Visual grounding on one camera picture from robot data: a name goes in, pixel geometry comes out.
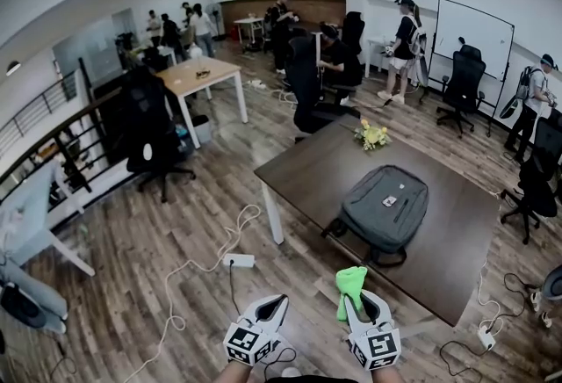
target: flower bouquet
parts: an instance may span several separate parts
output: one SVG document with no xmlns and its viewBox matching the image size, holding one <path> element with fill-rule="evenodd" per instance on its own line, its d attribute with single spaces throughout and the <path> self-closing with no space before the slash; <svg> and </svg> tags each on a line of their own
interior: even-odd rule
<svg viewBox="0 0 562 383">
<path fill-rule="evenodd" d="M 382 147 L 391 142 L 385 126 L 371 126 L 367 119 L 361 119 L 361 126 L 355 129 L 355 137 L 361 141 L 363 150 L 374 150 L 377 146 Z"/>
</svg>

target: desk leg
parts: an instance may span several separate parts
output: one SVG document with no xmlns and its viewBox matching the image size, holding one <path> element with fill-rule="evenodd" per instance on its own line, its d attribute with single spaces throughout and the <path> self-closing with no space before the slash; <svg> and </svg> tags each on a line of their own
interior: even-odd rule
<svg viewBox="0 0 562 383">
<path fill-rule="evenodd" d="M 365 56 L 365 78 L 369 78 L 369 73 L 371 72 L 371 54 L 372 46 L 369 41 L 367 41 L 367 56 Z"/>
<path fill-rule="evenodd" d="M 283 237 L 283 229 L 281 228 L 281 220 L 279 219 L 279 211 L 277 210 L 277 203 L 271 196 L 270 188 L 262 182 L 263 198 L 265 199 L 265 209 L 270 218 L 271 233 L 273 234 L 273 241 L 276 244 L 282 244 L 285 240 Z"/>
<path fill-rule="evenodd" d="M 64 178 L 62 176 L 62 167 L 60 165 L 57 165 L 54 169 L 54 181 L 59 185 L 61 191 L 64 192 L 67 200 L 72 205 L 74 205 L 74 208 L 77 210 L 77 212 L 79 212 L 80 214 L 84 214 L 84 208 L 82 205 L 80 205 L 80 202 L 78 202 L 78 197 L 73 194 L 68 185 L 64 183 Z"/>
<path fill-rule="evenodd" d="M 193 122 L 191 122 L 191 116 L 189 110 L 187 109 L 187 104 L 185 103 L 185 97 L 178 96 L 177 101 L 179 102 L 179 107 L 182 109 L 185 125 L 187 126 L 187 129 L 190 132 L 193 145 L 195 146 L 195 148 L 200 148 L 201 144 L 199 144 L 199 139 L 197 137 L 197 134 L 195 133 L 195 127 L 193 126 Z"/>
<path fill-rule="evenodd" d="M 234 84 L 236 85 L 236 96 L 238 97 L 240 116 L 242 118 L 242 122 L 246 124 L 248 122 L 248 114 L 246 113 L 246 100 L 244 100 L 244 89 L 242 88 L 242 79 L 240 77 L 240 71 L 234 74 Z"/>
<path fill-rule="evenodd" d="M 400 327 L 400 338 L 406 339 L 412 336 L 420 335 L 421 333 L 426 333 L 432 329 L 436 329 L 440 325 L 443 325 L 443 321 L 439 320 L 433 314 L 430 314 L 414 325 Z"/>
<path fill-rule="evenodd" d="M 80 257 L 70 250 L 67 246 L 65 246 L 55 235 L 51 232 L 48 232 L 51 235 L 51 244 L 56 247 L 59 252 L 61 252 L 74 266 L 79 268 L 81 271 L 87 273 L 90 277 L 96 275 L 96 272 L 87 265 Z"/>
</svg>

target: trash bin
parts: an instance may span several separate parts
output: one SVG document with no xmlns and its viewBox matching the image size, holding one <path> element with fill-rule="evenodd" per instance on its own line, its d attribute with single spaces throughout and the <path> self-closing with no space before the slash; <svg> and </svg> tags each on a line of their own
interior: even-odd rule
<svg viewBox="0 0 562 383">
<path fill-rule="evenodd" d="M 211 140 L 211 123 L 209 118 L 204 114 L 196 116 L 191 120 L 193 126 L 195 127 L 195 134 L 197 135 L 199 142 L 205 144 Z"/>
</svg>

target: power strip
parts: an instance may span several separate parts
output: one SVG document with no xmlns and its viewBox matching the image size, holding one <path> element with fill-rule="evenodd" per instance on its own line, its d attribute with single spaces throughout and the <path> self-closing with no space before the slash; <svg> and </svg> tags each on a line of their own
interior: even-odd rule
<svg viewBox="0 0 562 383">
<path fill-rule="evenodd" d="M 486 350 L 491 350 L 495 346 L 495 339 L 491 333 L 486 331 L 486 326 L 482 326 L 478 330 L 478 339 Z"/>
<path fill-rule="evenodd" d="M 233 267 L 254 267 L 255 262 L 256 257 L 253 255 L 240 253 L 227 253 L 224 258 L 222 258 L 222 263 L 225 266 L 230 266 L 232 263 Z"/>
</svg>

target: black backpack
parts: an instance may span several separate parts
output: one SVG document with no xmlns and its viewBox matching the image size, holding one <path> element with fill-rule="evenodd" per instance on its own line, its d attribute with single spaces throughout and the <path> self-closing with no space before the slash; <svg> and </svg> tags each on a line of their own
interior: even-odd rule
<svg viewBox="0 0 562 383">
<path fill-rule="evenodd" d="M 534 68 L 532 66 L 527 66 L 521 73 L 519 77 L 519 84 L 517 85 L 517 91 L 515 92 L 515 98 L 519 98 L 521 100 L 527 100 L 529 98 L 529 85 L 530 85 L 530 77 L 535 72 L 539 71 L 540 69 Z"/>
</svg>

